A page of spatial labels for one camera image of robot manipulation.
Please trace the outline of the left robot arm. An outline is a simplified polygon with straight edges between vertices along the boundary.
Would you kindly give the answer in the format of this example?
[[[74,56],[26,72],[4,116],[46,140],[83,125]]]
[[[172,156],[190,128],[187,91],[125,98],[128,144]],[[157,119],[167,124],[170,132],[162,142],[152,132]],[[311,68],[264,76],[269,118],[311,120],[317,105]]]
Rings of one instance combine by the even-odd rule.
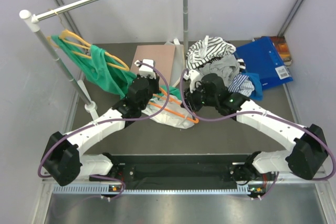
[[[52,134],[41,159],[42,167],[59,186],[92,175],[116,179],[119,168],[108,154],[87,155],[86,151],[137,121],[153,95],[159,93],[159,80],[159,76],[137,75],[125,97],[105,114],[72,132]]]

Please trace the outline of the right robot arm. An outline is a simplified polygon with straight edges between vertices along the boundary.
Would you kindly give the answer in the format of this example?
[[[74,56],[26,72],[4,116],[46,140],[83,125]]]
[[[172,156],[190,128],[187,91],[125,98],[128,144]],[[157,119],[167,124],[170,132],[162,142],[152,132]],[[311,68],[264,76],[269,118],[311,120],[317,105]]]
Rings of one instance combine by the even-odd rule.
[[[196,113],[205,106],[213,107],[222,118],[248,125],[284,147],[282,151],[250,154],[242,165],[233,169],[235,179],[256,180],[271,172],[316,179],[316,173],[329,156],[321,127],[296,124],[263,109],[249,97],[230,92],[215,73],[203,76],[186,69],[181,79],[189,82],[189,87],[181,91],[184,108]]]

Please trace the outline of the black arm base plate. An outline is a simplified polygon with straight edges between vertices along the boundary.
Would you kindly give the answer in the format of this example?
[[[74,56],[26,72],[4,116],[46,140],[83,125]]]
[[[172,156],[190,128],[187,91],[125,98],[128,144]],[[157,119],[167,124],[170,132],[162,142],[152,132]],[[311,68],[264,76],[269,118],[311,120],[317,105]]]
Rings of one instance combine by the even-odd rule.
[[[265,175],[246,163],[247,155],[240,154],[184,154],[184,155],[116,155],[106,154],[113,167],[107,175],[91,175],[90,181],[116,178],[125,183],[145,183],[145,181],[163,179],[164,183],[173,183],[178,179],[197,180],[213,178],[219,182],[264,182],[275,178],[275,174]]]

